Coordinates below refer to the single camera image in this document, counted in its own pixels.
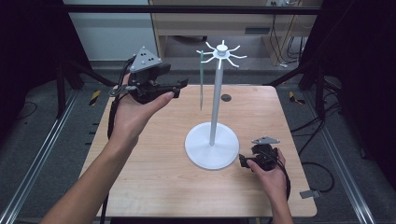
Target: person's right hand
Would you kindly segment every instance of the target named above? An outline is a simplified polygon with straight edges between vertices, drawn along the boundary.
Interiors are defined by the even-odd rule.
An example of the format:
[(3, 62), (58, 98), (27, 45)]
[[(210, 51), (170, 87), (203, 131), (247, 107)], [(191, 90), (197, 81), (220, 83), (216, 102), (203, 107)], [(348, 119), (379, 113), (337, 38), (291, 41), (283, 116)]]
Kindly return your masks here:
[[(279, 160), (286, 166), (285, 157), (280, 149), (277, 151)], [(286, 177), (279, 166), (271, 171), (264, 171), (256, 162), (248, 160), (247, 164), (254, 171), (262, 183), (262, 188), (270, 201), (287, 200), (286, 196)]]

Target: metal bracket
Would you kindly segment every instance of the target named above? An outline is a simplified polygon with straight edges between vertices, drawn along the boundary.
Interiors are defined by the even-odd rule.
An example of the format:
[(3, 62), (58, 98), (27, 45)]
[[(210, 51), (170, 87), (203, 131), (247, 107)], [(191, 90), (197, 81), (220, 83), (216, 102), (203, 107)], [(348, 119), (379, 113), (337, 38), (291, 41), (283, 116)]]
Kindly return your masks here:
[(306, 198), (318, 198), (321, 196), (320, 191), (318, 191), (317, 189), (315, 190), (306, 190), (306, 191), (300, 191), (300, 195), (302, 199), (306, 199)]
[(130, 71), (131, 73), (136, 73), (150, 67), (154, 67), (162, 62), (163, 60), (155, 56), (143, 46), (136, 54), (136, 58), (134, 59), (134, 63), (131, 65)]
[(280, 143), (279, 140), (277, 140), (275, 138), (270, 138), (268, 136), (264, 136), (264, 137), (256, 139), (256, 140), (252, 140), (251, 142), (254, 144), (257, 144), (257, 145), (268, 145), (268, 144)]

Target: table surface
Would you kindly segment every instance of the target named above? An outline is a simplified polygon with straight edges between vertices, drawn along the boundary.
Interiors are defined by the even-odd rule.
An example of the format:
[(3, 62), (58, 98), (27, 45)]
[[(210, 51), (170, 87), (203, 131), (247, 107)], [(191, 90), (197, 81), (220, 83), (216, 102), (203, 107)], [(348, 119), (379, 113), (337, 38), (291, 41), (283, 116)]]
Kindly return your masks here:
[[(156, 113), (139, 137), (109, 193), (108, 217), (270, 217), (271, 206), (258, 178), (242, 168), (235, 158), (224, 169), (209, 171), (187, 156), (184, 142), (194, 126), (211, 120), (214, 86), (204, 86), (200, 110), (200, 86), (182, 89), (180, 97)], [(317, 208), (312, 198), (302, 199), (308, 190), (276, 90), (266, 86), (223, 85), (219, 123), (230, 127), (239, 140), (239, 153), (251, 157), (252, 139), (269, 136), (280, 140), (290, 176), (290, 211), (294, 217), (312, 217)], [(107, 142), (109, 99), (83, 174)]]

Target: white mug tree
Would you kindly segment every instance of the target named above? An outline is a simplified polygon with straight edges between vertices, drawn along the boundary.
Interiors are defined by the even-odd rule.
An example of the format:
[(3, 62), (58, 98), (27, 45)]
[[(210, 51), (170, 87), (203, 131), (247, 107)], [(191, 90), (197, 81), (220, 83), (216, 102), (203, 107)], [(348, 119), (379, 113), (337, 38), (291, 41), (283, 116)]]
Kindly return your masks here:
[(216, 66), (215, 90), (213, 96), (212, 120), (193, 127), (187, 134), (185, 148), (187, 155), (196, 165), (208, 169), (218, 170), (230, 165), (239, 152), (239, 142), (236, 134), (229, 127), (218, 123), (219, 100), (223, 77), (223, 62), (226, 59), (232, 66), (239, 67), (230, 60), (230, 56), (242, 59), (247, 56), (235, 56), (231, 51), (239, 49), (228, 49), (224, 45), (224, 40), (216, 48), (212, 48), (207, 42), (207, 46), (213, 52), (201, 52), (200, 54), (212, 54), (213, 56), (204, 62), (208, 63), (213, 59), (219, 59)]

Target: wall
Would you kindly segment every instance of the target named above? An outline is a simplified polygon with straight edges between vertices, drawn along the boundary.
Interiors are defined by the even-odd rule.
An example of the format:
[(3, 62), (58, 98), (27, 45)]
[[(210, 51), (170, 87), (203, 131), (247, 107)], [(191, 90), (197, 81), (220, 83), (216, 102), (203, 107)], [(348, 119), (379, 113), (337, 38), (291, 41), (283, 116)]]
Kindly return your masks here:
[[(147, 0), (64, 0), (65, 4), (148, 5)], [(90, 61), (125, 61), (146, 46), (157, 54), (148, 13), (69, 13)]]

